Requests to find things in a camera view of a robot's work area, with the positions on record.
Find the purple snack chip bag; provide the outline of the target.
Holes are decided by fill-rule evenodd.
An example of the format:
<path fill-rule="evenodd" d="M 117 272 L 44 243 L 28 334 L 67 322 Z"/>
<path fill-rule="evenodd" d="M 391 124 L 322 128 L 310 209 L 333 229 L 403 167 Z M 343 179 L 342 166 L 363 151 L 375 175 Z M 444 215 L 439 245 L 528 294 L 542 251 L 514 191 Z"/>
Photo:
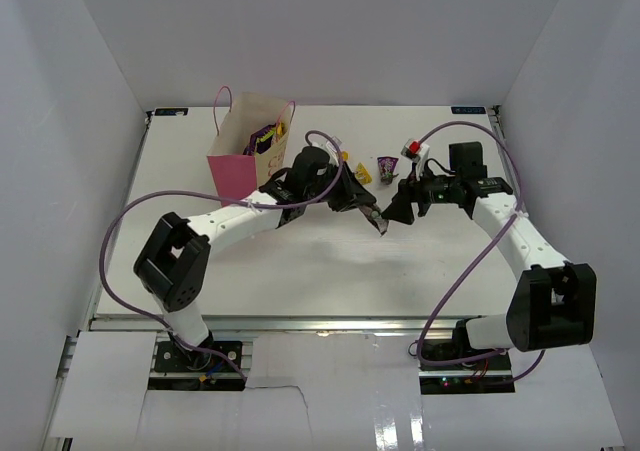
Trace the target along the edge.
<path fill-rule="evenodd" d="M 276 140 L 274 136 L 276 126 L 277 124 L 270 124 L 254 132 L 250 136 L 249 142 L 244 148 L 243 154 L 245 156 L 255 156 L 268 151 L 271 148 L 273 142 Z"/>

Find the brown chocolate bar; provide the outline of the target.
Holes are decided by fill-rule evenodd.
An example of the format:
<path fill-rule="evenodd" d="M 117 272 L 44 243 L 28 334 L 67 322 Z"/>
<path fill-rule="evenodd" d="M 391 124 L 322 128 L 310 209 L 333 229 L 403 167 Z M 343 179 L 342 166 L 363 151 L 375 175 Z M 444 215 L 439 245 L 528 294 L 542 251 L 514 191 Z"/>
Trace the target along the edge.
<path fill-rule="evenodd" d="M 377 205 L 362 205 L 359 210 L 381 236 L 387 233 L 389 221 L 382 216 L 382 211 Z"/>

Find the small purple candy pack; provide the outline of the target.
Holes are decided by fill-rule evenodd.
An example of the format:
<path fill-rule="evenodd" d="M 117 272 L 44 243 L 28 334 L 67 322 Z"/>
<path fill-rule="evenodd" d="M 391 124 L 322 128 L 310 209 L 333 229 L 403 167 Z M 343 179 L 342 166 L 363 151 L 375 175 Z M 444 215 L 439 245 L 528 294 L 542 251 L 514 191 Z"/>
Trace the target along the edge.
<path fill-rule="evenodd" d="M 389 186 L 398 176 L 396 167 L 399 159 L 394 156 L 379 156 L 376 158 L 380 183 Z"/>

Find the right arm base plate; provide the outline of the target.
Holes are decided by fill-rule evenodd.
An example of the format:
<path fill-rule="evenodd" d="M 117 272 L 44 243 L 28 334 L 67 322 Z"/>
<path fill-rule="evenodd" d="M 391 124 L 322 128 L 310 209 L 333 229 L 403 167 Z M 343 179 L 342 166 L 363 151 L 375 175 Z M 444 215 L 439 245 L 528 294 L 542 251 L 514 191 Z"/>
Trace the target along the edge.
<path fill-rule="evenodd" d="M 452 340 L 426 340 L 425 359 L 433 361 L 459 358 Z M 419 364 L 422 396 L 515 393 L 511 360 L 507 354 L 477 362 L 448 366 Z"/>

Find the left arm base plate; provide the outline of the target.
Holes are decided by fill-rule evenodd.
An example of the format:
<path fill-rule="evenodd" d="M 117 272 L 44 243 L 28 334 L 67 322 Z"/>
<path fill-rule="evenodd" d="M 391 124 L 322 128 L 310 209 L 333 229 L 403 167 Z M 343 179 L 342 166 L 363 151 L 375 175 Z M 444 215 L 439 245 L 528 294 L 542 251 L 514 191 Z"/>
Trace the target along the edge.
<path fill-rule="evenodd" d="M 171 340 L 156 345 L 148 389 L 180 392 L 240 392 L 243 378 L 219 356 L 184 354 Z"/>

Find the pink beige paper bag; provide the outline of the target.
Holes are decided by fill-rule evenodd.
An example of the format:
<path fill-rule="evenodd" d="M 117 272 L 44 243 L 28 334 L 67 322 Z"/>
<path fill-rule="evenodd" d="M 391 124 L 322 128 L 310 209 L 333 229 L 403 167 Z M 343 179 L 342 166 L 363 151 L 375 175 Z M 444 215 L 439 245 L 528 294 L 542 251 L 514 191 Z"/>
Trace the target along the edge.
<path fill-rule="evenodd" d="M 215 136 L 207 162 L 217 194 L 226 199 L 247 197 L 282 168 L 296 103 L 243 92 L 230 96 L 223 119 L 213 120 Z M 245 156 L 250 136 L 270 124 L 286 124 L 287 132 L 263 154 Z"/>

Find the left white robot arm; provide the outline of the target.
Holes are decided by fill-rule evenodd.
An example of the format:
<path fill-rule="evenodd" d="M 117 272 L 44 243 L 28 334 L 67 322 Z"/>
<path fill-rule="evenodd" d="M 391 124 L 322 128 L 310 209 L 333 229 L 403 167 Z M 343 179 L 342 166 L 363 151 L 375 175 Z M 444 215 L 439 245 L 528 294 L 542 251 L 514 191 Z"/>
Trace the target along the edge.
<path fill-rule="evenodd" d="M 376 198 L 334 152 L 319 146 L 304 147 L 290 167 L 234 204 L 199 216 L 182 218 L 171 212 L 160 218 L 133 271 L 161 308 L 180 342 L 177 358 L 188 369 L 202 369 L 211 358 L 211 332 L 197 303 L 209 258 L 289 224 L 315 203 L 325 203 L 334 212 L 358 210 L 380 234 L 387 231 Z"/>

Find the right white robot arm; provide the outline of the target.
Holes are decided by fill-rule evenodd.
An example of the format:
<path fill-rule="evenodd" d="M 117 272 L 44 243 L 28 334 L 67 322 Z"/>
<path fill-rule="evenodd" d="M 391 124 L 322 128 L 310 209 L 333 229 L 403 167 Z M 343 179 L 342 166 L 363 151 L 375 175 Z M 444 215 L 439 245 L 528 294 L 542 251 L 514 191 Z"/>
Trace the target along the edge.
<path fill-rule="evenodd" d="M 459 367 L 477 368 L 491 349 L 528 352 L 592 340 L 594 270 L 570 262 L 548 243 L 519 210 L 511 186 L 489 176 L 480 143 L 450 145 L 450 168 L 442 175 L 427 166 L 428 145 L 410 140 L 401 154 L 411 161 L 412 171 L 399 182 L 383 217 L 410 225 L 434 204 L 455 204 L 496 241 L 517 280 L 505 313 L 458 323 L 451 355 Z"/>

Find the yellow M&M's pack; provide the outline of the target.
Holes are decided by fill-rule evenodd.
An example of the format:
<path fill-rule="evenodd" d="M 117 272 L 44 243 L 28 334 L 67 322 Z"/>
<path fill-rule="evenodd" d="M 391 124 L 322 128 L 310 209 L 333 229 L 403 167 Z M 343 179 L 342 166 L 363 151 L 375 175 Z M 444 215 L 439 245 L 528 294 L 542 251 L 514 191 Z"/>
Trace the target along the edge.
<path fill-rule="evenodd" d="M 373 178 L 371 176 L 371 174 L 369 173 L 369 171 L 367 170 L 367 168 L 364 166 L 363 163 L 359 162 L 354 171 L 354 176 L 356 178 L 356 180 L 363 186 L 366 186 L 368 184 L 371 184 L 373 182 Z"/>

